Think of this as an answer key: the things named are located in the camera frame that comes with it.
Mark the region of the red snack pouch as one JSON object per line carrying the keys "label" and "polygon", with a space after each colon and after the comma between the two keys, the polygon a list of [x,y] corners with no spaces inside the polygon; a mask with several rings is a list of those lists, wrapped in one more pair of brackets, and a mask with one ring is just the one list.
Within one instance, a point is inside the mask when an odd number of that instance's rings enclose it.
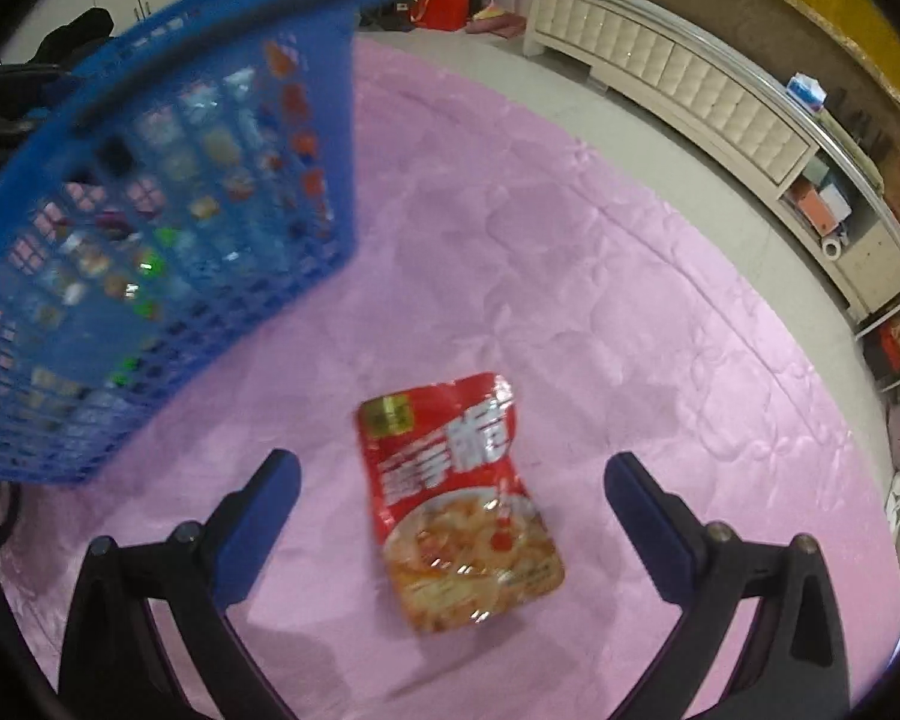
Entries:
{"label": "red snack pouch", "polygon": [[510,455],[505,377],[379,395],[356,427],[383,564],[414,631],[476,626],[559,589],[564,561]]}

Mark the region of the white metal shelf rack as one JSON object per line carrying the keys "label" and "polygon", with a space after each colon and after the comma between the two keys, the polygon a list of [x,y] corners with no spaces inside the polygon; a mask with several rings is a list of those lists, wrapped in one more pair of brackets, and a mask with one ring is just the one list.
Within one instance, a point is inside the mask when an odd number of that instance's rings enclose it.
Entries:
{"label": "white metal shelf rack", "polygon": [[863,360],[882,394],[900,387],[900,299],[855,332]]}

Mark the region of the blue plastic basket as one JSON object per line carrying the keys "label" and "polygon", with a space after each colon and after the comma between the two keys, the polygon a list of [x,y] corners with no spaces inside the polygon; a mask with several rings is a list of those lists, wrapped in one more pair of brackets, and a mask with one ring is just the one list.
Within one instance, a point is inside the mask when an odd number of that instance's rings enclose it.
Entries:
{"label": "blue plastic basket", "polygon": [[178,0],[0,172],[0,479],[76,484],[354,249],[354,31],[385,0]]}

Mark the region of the pink quilted tablecloth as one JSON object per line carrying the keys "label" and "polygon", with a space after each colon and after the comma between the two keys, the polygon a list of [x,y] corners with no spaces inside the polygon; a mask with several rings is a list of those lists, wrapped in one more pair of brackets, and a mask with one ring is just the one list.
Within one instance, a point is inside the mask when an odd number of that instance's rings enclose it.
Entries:
{"label": "pink quilted tablecloth", "polygon": [[[55,671],[87,544],[165,538],[269,450],[304,487],[233,622],[304,718],[603,718],[667,637],[603,493],[637,455],[702,520],[823,548],[850,689],[886,667],[900,582],[883,503],[803,349],[735,266],[650,188],[526,107],[361,39],[357,250],[240,341],[92,483],[30,488],[0,575]],[[477,626],[409,627],[386,577],[354,413],[496,372],[512,458],[566,566],[554,593]]]}

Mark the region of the white TV cabinet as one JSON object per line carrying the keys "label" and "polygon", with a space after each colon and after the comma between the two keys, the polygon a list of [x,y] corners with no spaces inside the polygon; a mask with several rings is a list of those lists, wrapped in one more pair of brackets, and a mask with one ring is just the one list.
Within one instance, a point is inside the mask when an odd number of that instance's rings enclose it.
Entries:
{"label": "white TV cabinet", "polygon": [[[649,0],[533,0],[523,50],[553,49],[600,88],[639,104],[702,149],[802,244],[861,322],[900,293],[900,222],[854,145],[751,60]],[[834,181],[850,205],[834,234],[790,200]]]}

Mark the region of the tissue box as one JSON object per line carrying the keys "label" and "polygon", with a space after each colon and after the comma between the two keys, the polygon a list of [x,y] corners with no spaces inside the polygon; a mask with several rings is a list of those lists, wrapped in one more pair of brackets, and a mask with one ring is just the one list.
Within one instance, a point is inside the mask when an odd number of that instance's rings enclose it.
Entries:
{"label": "tissue box", "polygon": [[813,76],[795,73],[785,85],[787,93],[808,110],[818,112],[823,109],[827,93],[821,83]]}

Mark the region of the red bag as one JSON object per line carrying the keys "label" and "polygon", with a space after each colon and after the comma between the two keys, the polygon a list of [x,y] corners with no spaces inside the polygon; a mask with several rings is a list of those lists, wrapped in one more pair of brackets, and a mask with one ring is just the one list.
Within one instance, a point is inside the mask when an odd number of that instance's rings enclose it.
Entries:
{"label": "red bag", "polygon": [[460,31],[470,18],[470,0],[416,0],[411,23],[436,31]]}

